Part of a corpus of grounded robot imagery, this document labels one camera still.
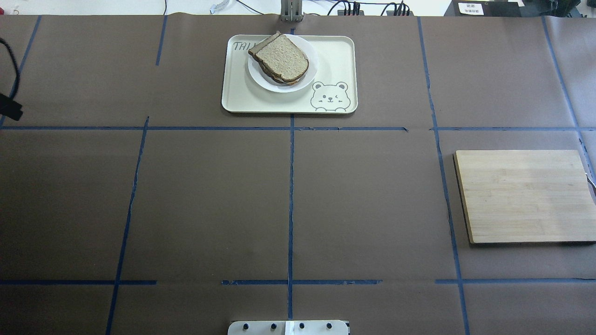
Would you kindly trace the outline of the black power strip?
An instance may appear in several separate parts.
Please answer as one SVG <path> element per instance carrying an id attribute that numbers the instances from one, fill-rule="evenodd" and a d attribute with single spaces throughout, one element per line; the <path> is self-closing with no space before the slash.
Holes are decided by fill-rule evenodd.
<path id="1" fill-rule="evenodd" d="M 332 4 L 326 15 L 336 14 L 338 16 L 393 16 L 409 17 L 414 13 L 410 6 L 402 1 L 394 2 L 359 2 L 339 0 Z"/>

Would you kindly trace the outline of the aluminium frame post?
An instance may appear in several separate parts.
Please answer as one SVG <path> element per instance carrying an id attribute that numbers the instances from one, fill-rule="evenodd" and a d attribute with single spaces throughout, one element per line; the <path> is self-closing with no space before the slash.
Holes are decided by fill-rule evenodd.
<path id="1" fill-rule="evenodd" d="M 302 0 L 281 0 L 280 19 L 283 22 L 301 22 L 304 19 Z"/>

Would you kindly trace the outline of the black box with label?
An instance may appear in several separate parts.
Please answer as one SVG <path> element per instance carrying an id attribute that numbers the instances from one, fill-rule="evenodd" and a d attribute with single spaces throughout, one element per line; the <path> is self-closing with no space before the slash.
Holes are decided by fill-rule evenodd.
<path id="1" fill-rule="evenodd" d="M 445 17 L 521 17 L 518 2 L 493 0 L 452 0 Z"/>

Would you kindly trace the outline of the white round plate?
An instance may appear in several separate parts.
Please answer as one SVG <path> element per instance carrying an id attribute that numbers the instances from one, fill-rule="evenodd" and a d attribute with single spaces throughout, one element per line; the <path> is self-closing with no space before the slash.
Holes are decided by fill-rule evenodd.
<path id="1" fill-rule="evenodd" d="M 279 31 L 257 42 L 247 53 L 251 78 L 273 93 L 304 88 L 318 70 L 318 56 L 310 42 Z"/>

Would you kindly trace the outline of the cream bear tray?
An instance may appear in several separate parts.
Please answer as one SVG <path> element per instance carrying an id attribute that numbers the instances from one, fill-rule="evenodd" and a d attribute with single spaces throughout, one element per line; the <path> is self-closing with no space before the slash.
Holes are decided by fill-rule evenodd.
<path id="1" fill-rule="evenodd" d="M 296 35 L 314 47 L 314 79 L 293 93 L 273 93 L 249 74 L 248 49 L 264 35 L 239 34 L 226 47 L 221 104 L 232 113 L 350 114 L 358 106 L 355 45 L 346 36 Z"/>

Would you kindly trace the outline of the white post base plate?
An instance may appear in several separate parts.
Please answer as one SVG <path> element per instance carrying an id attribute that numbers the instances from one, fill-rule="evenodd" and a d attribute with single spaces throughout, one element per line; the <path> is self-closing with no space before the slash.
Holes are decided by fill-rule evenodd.
<path id="1" fill-rule="evenodd" d="M 349 335 L 349 322 L 343 320 L 237 321 L 228 335 Z"/>

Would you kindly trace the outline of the bamboo cutting board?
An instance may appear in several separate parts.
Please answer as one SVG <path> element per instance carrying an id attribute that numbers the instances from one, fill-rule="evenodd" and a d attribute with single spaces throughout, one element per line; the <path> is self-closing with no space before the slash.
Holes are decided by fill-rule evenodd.
<path id="1" fill-rule="evenodd" d="M 575 150 L 456 150 L 469 242 L 594 242 L 595 202 Z"/>

